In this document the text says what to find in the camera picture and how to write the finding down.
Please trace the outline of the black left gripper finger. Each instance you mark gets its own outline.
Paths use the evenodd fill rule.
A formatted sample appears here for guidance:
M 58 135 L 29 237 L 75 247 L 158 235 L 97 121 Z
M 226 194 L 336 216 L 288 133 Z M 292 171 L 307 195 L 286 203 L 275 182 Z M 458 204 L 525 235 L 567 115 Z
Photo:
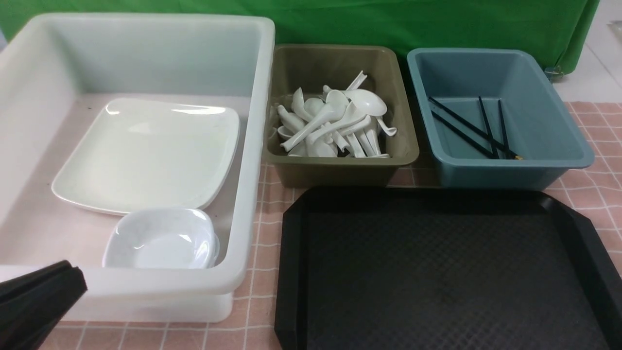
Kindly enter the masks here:
M 0 284 L 0 348 L 37 350 L 87 291 L 84 273 L 59 261 Z

